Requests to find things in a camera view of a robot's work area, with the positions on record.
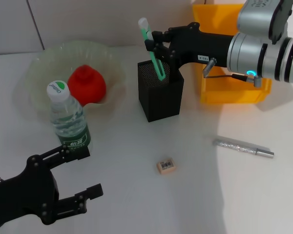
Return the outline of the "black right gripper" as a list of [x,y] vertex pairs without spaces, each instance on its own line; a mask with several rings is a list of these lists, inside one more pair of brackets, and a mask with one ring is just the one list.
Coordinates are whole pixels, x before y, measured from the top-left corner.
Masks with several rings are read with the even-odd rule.
[[[218,67],[227,67],[233,36],[205,33],[199,27],[199,23],[192,22],[165,32],[153,31],[153,40],[145,40],[146,50],[156,59],[168,63],[174,73],[187,63],[208,64],[210,59],[215,59]],[[169,43],[169,47],[165,47],[163,42]]]

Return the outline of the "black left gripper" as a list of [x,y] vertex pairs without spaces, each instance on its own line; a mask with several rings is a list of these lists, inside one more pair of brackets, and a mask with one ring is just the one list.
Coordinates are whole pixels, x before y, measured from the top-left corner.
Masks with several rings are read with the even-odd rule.
[[0,182],[0,225],[25,215],[36,215],[43,224],[50,225],[56,218],[85,214],[86,201],[103,196],[101,184],[59,200],[50,170],[89,156],[87,147],[72,150],[61,145],[42,155],[29,157],[21,174]]

